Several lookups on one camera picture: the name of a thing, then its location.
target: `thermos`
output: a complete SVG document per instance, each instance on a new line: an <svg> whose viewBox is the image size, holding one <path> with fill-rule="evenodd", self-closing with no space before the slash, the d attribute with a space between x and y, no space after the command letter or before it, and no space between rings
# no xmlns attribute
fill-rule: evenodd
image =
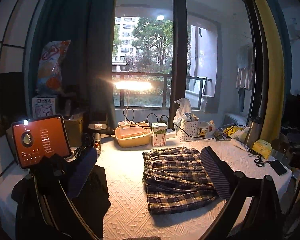
<svg viewBox="0 0 300 240"><path fill-rule="evenodd" d="M263 121L261 117L250 118L248 123L250 128L244 141L244 144L249 148L252 148L253 144L260 138L262 124Z"/></svg>

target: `bottle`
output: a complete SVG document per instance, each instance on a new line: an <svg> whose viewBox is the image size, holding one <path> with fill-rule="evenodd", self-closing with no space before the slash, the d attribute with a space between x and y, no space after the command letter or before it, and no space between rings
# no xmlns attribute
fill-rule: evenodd
<svg viewBox="0 0 300 240"><path fill-rule="evenodd" d="M249 148L252 148L253 144L260 138L262 124L263 124L263 120L261 117L250 118L248 123L248 126L250 128L244 140L244 144Z"/></svg>
<svg viewBox="0 0 300 240"><path fill-rule="evenodd" d="M94 134L93 145L97 150L97 154L100 155L101 153L101 135L99 133Z"/></svg>

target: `tablet screen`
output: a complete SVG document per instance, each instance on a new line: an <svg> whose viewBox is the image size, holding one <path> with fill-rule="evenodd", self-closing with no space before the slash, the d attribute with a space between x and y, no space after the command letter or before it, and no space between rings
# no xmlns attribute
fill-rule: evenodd
<svg viewBox="0 0 300 240"><path fill-rule="evenodd" d="M39 163L43 156L71 156L61 116L13 123L12 132L19 164L23 169Z"/></svg>

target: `desk lamp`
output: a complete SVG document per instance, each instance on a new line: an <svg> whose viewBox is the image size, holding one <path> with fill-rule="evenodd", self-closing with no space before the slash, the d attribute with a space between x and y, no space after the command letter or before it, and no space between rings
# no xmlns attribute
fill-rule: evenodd
<svg viewBox="0 0 300 240"><path fill-rule="evenodd" d="M117 89L124 89L124 90L128 90L128 98L127 98L127 108L129 108L129 99L130 99L130 92L131 90L134 91L145 91L145 90L149 90L152 88L151 83L150 82L144 82L144 81L119 81L115 83L115 87ZM128 109L126 112L126 116L124 119L124 123L119 124L118 125L124 125L127 124L127 116L128 116Z"/></svg>

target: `snack bag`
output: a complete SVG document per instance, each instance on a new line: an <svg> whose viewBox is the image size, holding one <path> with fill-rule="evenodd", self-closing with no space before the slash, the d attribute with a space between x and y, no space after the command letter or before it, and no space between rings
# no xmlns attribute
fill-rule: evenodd
<svg viewBox="0 0 300 240"><path fill-rule="evenodd" d="M71 40L52 41L44 46L38 68L37 92L39 94L61 93L60 64L66 56Z"/></svg>

